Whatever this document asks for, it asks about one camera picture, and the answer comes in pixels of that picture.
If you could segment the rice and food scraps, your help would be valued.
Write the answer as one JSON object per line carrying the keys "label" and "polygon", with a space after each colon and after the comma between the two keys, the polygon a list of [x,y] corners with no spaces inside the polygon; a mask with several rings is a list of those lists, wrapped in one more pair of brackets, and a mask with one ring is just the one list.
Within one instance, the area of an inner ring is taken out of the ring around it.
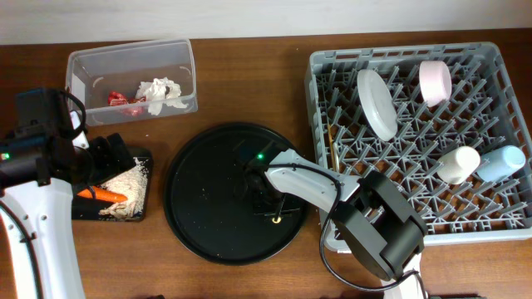
{"label": "rice and food scraps", "polygon": [[148,187],[146,160],[134,158],[136,166],[103,183],[106,191],[126,196],[126,201],[114,203],[99,211],[101,216],[111,216],[119,220],[133,220],[144,210],[145,194]]}

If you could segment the orange carrot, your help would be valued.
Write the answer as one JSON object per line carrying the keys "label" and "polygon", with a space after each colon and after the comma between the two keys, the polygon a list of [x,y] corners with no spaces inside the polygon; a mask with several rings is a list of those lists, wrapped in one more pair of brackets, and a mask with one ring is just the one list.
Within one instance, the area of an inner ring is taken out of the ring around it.
{"label": "orange carrot", "polygon": [[128,200],[128,198],[123,194],[118,194],[98,187],[88,187],[83,189],[82,191],[78,192],[76,196],[83,199],[94,199],[107,203],[123,203]]}

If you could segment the red snack wrapper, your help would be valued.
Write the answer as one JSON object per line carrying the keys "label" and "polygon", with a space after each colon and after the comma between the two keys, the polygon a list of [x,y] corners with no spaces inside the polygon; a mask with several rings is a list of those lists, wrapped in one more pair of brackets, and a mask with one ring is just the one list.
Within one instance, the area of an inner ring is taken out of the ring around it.
{"label": "red snack wrapper", "polygon": [[144,113],[144,107],[135,106],[135,104],[146,102],[146,97],[142,96],[140,98],[127,98],[119,92],[111,91],[108,95],[107,102],[108,106],[129,106],[126,108],[121,108],[120,113],[128,116],[137,117]]}

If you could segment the white napkin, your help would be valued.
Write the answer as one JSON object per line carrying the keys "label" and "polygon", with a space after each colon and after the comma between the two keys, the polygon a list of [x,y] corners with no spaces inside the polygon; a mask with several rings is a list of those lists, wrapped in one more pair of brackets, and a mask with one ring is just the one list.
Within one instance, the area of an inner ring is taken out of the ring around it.
{"label": "white napkin", "polygon": [[150,102],[148,112],[151,115],[158,116],[163,105],[178,109],[187,109],[188,105],[179,99],[181,96],[180,84],[168,79],[167,77],[153,81],[142,81],[137,89],[135,98],[145,98]]}

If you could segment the wooden chopstick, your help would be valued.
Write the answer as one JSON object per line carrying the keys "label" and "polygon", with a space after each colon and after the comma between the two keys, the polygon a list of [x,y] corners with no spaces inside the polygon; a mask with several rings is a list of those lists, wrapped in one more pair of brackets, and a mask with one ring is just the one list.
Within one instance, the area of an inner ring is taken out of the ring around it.
{"label": "wooden chopstick", "polygon": [[333,141],[333,135],[332,135],[332,127],[329,123],[327,123],[327,129],[328,129],[328,141],[330,145],[330,151],[331,151],[331,161],[332,161],[332,169],[337,172],[339,170],[339,166],[337,163],[337,151],[335,147],[335,143]]}

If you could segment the grey plate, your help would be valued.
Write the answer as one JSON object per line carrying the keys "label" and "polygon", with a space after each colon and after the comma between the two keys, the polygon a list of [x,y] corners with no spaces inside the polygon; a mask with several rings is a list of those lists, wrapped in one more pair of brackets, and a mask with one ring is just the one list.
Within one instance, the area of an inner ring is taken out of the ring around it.
{"label": "grey plate", "polygon": [[397,111],[392,95],[381,76],[373,70],[360,70],[357,87],[363,113],[377,137],[391,140],[397,133]]}

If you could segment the white cup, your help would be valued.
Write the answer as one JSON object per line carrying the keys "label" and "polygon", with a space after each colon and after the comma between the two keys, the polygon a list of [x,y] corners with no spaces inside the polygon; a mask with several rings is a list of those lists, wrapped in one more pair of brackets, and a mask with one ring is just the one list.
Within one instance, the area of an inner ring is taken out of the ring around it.
{"label": "white cup", "polygon": [[441,156],[442,166],[436,171],[448,184],[462,184],[480,165],[480,154],[470,146],[461,146]]}

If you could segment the light blue cup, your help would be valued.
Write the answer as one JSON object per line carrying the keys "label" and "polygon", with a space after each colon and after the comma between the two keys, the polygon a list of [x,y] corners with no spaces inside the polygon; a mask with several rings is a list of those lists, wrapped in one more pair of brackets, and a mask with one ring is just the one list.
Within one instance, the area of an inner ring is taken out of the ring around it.
{"label": "light blue cup", "polygon": [[506,145],[481,156],[477,175],[486,182],[499,182],[525,166],[526,157],[521,149]]}

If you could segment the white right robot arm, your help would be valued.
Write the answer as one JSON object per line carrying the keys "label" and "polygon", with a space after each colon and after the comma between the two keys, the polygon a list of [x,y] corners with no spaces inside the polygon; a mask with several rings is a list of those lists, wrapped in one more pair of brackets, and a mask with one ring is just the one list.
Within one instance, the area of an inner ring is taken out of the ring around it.
{"label": "white right robot arm", "polygon": [[279,145],[237,145],[234,152],[250,189],[277,198],[290,194],[326,212],[321,234],[330,225],[337,228],[352,255],[385,282],[378,292],[428,296],[420,272],[408,268],[420,257],[428,228],[385,174],[340,174]]}

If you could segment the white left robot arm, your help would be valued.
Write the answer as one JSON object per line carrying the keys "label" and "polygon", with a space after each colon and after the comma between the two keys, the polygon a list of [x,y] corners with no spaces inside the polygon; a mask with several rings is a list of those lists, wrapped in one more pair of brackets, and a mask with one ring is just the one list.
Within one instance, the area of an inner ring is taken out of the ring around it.
{"label": "white left robot arm", "polygon": [[118,134],[77,143],[84,104],[39,88],[16,97],[18,125],[1,141],[1,220],[20,298],[85,296],[72,231],[76,194],[135,167]]}

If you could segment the grey dishwasher rack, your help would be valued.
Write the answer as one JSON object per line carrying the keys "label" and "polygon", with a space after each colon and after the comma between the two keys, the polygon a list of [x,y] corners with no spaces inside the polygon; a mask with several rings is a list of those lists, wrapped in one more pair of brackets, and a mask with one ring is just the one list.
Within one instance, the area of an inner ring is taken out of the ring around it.
{"label": "grey dishwasher rack", "polygon": [[[443,61],[451,74],[451,98],[428,107],[419,69]],[[379,139],[362,111],[360,70],[376,71],[397,111],[397,134]],[[528,239],[531,236],[531,166],[499,182],[477,174],[444,182],[438,159],[461,146],[486,154],[513,145],[531,153],[531,138],[496,44],[474,42],[316,51],[304,80],[315,160],[333,169],[327,123],[338,172],[365,176],[379,171],[426,221],[428,246]]]}

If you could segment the round black tray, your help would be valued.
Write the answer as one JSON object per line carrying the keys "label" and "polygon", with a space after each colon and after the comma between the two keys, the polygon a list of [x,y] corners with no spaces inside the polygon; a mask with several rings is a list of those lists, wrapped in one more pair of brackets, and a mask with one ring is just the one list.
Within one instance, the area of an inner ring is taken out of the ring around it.
{"label": "round black tray", "polygon": [[269,144],[293,148],[265,126],[227,123],[199,133],[175,156],[163,206],[174,235],[191,252],[210,262],[247,265],[276,255],[298,235],[307,217],[305,201],[300,199],[299,212],[279,216],[275,224],[277,216],[254,215],[244,194],[244,171],[234,148],[261,150]]}

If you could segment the rectangular black tray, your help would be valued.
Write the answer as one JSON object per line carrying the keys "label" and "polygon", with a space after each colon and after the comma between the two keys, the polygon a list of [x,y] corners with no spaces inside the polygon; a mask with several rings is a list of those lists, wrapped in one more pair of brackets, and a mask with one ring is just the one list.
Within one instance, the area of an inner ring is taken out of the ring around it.
{"label": "rectangular black tray", "polygon": [[151,172],[153,169],[153,157],[149,150],[141,148],[141,147],[128,147],[129,152],[133,156],[133,158],[138,158],[142,160],[146,160],[146,167],[148,169],[148,187],[146,189],[145,194],[145,203],[144,203],[144,210],[140,217],[134,218],[133,220],[119,220],[111,216],[101,216],[99,214],[99,211],[104,208],[109,208],[113,203],[107,203],[104,201],[94,200],[94,199],[83,199],[80,197],[75,196],[72,200],[72,206],[71,206],[71,217],[73,220],[97,220],[97,221],[112,221],[112,222],[139,222],[142,221],[145,217],[145,210],[147,205],[147,196],[149,192],[150,187],[150,178],[151,178]]}

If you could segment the clear plastic bin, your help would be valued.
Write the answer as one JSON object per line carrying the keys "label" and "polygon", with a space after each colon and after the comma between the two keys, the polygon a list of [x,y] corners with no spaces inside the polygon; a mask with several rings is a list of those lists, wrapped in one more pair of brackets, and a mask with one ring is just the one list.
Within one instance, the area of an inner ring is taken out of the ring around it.
{"label": "clear plastic bin", "polygon": [[[111,91],[135,98],[142,81],[168,79],[180,84],[179,97],[187,109],[163,105],[158,116],[148,112],[150,102],[138,103],[144,113],[128,116],[120,113],[129,106],[108,106]],[[74,51],[68,58],[66,88],[86,108],[86,124],[111,125],[183,115],[198,110],[195,59],[188,39],[134,42],[110,47]]]}

